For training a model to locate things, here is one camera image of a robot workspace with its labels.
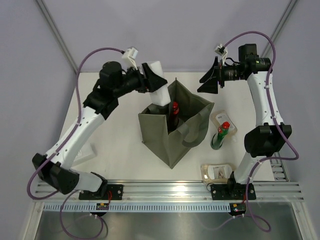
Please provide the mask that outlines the white bottle black cap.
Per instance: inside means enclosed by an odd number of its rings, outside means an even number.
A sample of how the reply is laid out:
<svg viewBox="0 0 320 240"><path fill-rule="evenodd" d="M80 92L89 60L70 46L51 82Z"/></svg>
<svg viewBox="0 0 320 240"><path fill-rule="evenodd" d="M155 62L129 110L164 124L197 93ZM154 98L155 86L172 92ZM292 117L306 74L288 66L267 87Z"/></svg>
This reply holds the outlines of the white bottle black cap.
<svg viewBox="0 0 320 240"><path fill-rule="evenodd" d="M171 101L168 90L168 82L164 78L164 72L160 61L149 61L147 65L147 79L150 80L150 99L154 105L164 107Z"/></svg>

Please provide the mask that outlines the olive green canvas bag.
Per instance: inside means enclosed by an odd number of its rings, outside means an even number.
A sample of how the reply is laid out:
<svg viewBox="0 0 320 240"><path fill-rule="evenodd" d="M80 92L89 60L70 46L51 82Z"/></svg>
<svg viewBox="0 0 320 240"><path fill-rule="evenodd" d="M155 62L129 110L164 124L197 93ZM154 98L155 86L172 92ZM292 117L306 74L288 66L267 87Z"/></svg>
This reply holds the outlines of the olive green canvas bag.
<svg viewBox="0 0 320 240"><path fill-rule="evenodd" d="M205 139L214 103L189 91L175 80L168 86L171 103L164 108L150 104L138 114L142 143L173 169L189 150ZM178 126L169 130L169 108L177 102Z"/></svg>

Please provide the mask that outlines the red dish soap bottle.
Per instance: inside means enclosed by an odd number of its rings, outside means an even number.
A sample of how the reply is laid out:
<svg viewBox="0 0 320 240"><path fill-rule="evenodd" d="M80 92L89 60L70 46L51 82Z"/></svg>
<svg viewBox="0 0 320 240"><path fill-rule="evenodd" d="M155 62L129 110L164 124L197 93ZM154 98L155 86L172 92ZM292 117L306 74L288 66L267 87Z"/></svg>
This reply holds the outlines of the red dish soap bottle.
<svg viewBox="0 0 320 240"><path fill-rule="evenodd" d="M169 133L174 131L178 127L179 112L180 112L179 104L176 101L174 101L172 104L172 110L169 114L169 118L168 118L168 122L167 122L167 127L168 127Z"/></svg>

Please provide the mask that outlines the green bottle red cap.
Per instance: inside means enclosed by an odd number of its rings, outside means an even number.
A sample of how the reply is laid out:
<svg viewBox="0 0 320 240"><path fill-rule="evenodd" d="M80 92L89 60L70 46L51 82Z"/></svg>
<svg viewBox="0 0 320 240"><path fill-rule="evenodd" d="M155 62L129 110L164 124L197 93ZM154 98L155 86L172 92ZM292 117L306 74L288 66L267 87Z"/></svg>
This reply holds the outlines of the green bottle red cap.
<svg viewBox="0 0 320 240"><path fill-rule="evenodd" d="M217 133L213 136L210 146L214 150L219 150L223 145L224 138L229 133L230 123L228 121L223 122L217 129Z"/></svg>

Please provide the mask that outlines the white soap bar box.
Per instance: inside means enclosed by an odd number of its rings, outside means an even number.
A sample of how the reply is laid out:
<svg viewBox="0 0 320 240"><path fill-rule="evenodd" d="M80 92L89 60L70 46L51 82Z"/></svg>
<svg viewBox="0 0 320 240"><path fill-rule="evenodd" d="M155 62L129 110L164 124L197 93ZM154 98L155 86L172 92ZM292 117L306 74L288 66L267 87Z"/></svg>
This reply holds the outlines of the white soap bar box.
<svg viewBox="0 0 320 240"><path fill-rule="evenodd" d="M94 152L94 149L92 145L88 142L86 142L82 148L79 150L78 154L76 155L72 166L75 167L77 165L80 165L86 161L89 161L96 157L96 153Z"/></svg>

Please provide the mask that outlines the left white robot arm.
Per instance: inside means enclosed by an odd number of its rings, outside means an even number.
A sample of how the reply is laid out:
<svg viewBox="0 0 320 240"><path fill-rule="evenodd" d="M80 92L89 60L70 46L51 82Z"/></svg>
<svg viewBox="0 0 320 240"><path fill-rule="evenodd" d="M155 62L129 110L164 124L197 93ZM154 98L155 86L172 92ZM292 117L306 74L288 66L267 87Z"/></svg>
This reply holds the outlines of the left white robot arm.
<svg viewBox="0 0 320 240"><path fill-rule="evenodd" d="M167 83L159 61L145 62L140 69L130 67L127 71L123 71L119 62L105 63L92 92L80 107L79 117L55 146L44 155L37 153L32 158L39 178L64 195L79 190L103 199L108 192L108 181L94 172L73 170L76 156L119 105L120 97L132 91L149 93L153 104L165 106L171 101Z"/></svg>

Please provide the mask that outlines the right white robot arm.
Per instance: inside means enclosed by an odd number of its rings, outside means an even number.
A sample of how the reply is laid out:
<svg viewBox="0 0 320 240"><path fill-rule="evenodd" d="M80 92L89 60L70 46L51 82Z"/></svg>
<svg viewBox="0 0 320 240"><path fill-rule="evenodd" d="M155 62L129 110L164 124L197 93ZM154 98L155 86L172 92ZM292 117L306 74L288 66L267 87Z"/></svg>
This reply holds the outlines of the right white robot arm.
<svg viewBox="0 0 320 240"><path fill-rule="evenodd" d="M256 127L244 137L245 155L238 168L224 184L211 184L213 200L254 200L256 193L253 178L263 159L281 150L292 134L279 114L272 86L272 62L259 57L257 45L247 43L238 48L238 62L225 66L223 60L214 60L212 67L200 79L199 93L217 94L226 81L245 80L248 84L254 109Z"/></svg>

